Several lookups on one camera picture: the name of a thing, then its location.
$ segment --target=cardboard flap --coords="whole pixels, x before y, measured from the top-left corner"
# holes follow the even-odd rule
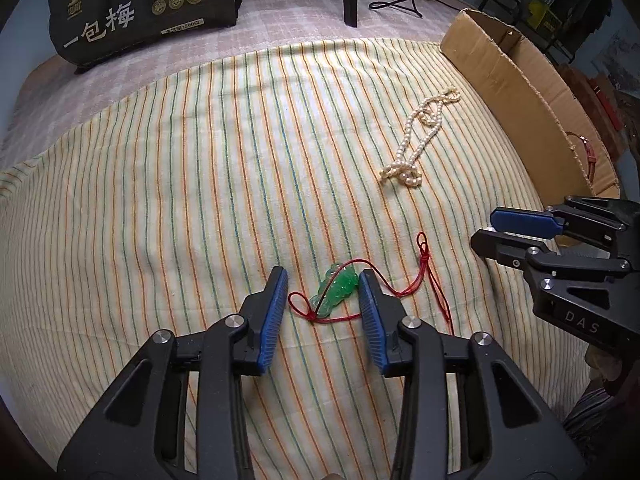
[[[543,205],[561,203],[570,194],[616,194],[613,166],[591,121],[556,70],[519,31],[466,9],[440,47],[510,138]],[[594,186],[584,171],[583,146],[565,130],[591,141],[598,156]]]

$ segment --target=blue rubber pad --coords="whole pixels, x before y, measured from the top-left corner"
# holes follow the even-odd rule
[[[360,301],[360,313],[362,314],[362,326],[367,337],[371,359],[380,370],[380,373],[384,375],[389,366],[389,361],[386,357],[385,331],[378,313],[378,306],[373,299],[369,283],[364,278],[364,273],[360,274],[358,298]]]
[[[549,213],[497,208],[491,213],[492,227],[501,233],[533,236],[551,240],[562,234],[561,219]]]
[[[283,270],[271,297],[271,303],[260,334],[260,355],[258,356],[257,365],[261,374],[267,371],[273,361],[288,290],[289,278],[287,271]]]

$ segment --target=red cord loop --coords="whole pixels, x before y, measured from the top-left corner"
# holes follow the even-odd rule
[[[320,305],[324,301],[324,297],[326,296],[327,291],[329,290],[329,287],[331,287],[331,284],[334,282],[334,280],[336,279],[338,274],[340,274],[341,270],[343,270],[348,265],[361,263],[361,264],[366,264],[369,267],[371,267],[371,269],[373,269],[373,271],[378,275],[380,280],[382,280],[382,283],[386,286],[386,288],[388,288],[388,290],[391,291],[391,293],[396,298],[404,298],[405,296],[410,296],[410,295],[414,294],[415,292],[417,292],[417,290],[422,285],[422,280],[424,279],[424,275],[426,274],[427,278],[429,279],[429,283],[431,285],[431,289],[433,290],[433,294],[436,297],[436,302],[438,303],[438,309],[442,313],[442,316],[444,317],[445,322],[447,323],[447,328],[449,329],[449,333],[451,335],[453,335],[453,333],[454,333],[453,332],[453,321],[451,319],[451,310],[449,308],[449,302],[447,302],[447,298],[445,297],[444,292],[442,291],[442,288],[441,288],[440,284],[438,283],[438,280],[437,280],[435,274],[431,270],[430,261],[429,261],[430,257],[431,257],[431,254],[429,252],[429,245],[427,243],[427,237],[424,234],[424,232],[420,231],[418,233],[418,235],[415,237],[415,242],[418,245],[418,250],[420,251],[420,257],[418,259],[419,262],[420,262],[420,269],[418,270],[418,275],[407,286],[406,289],[404,289],[404,290],[395,290],[393,287],[391,287],[389,282],[385,279],[385,277],[378,270],[378,268],[374,264],[372,264],[369,260],[365,260],[363,258],[354,258],[353,260],[349,260],[348,262],[345,262],[340,267],[338,267],[336,273],[329,280],[329,283],[327,283],[326,288],[322,292],[322,296],[320,296],[320,300],[318,301],[318,305],[316,306],[315,310],[311,307],[311,303],[309,302],[308,298],[304,294],[302,294],[301,292],[292,292],[292,293],[289,294],[289,297],[287,299],[289,300],[289,305],[291,306],[291,309],[298,316],[303,317],[304,319],[306,319],[308,322],[311,322],[311,323],[325,323],[325,324],[326,323],[337,323],[339,321],[349,321],[351,319],[359,318],[360,317],[360,313],[349,314],[348,316],[342,316],[342,317],[319,318],[318,317],[318,310],[320,309]],[[300,298],[302,298],[305,301],[305,303],[306,303],[306,312],[303,312],[302,310],[298,309],[293,304],[293,301],[291,301],[291,299],[294,296],[299,296]]]

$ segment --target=metal bolt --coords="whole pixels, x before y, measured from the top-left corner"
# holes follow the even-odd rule
[[[422,320],[415,316],[404,316],[402,324],[407,328],[418,328],[422,324]]]
[[[494,342],[494,338],[487,332],[476,332],[474,334],[474,341],[480,346],[487,346]]]
[[[225,325],[229,328],[238,328],[239,326],[242,326],[242,323],[244,323],[244,317],[239,314],[232,314],[225,319]]]
[[[169,332],[168,330],[157,330],[151,336],[151,339],[153,340],[154,343],[163,345],[164,343],[169,341],[169,339],[171,339],[171,332]]]

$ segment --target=striped cloth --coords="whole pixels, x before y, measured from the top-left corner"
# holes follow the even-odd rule
[[[449,86],[462,99],[419,160],[422,186],[381,185],[407,115]],[[0,180],[0,365],[28,414],[25,434],[52,465],[156,329],[204,330],[261,290],[274,265],[308,296],[332,263],[357,256],[404,286],[419,230],[456,334],[494,334],[559,416],[586,384],[582,344],[533,317],[516,271],[469,247],[497,205],[540,200],[437,44],[316,41],[182,70]],[[435,305],[427,286],[404,300],[444,331]],[[356,309],[354,295],[343,310]],[[244,382],[257,477],[388,478],[400,400],[400,381],[370,362],[359,320],[316,326],[287,312],[270,371]]]

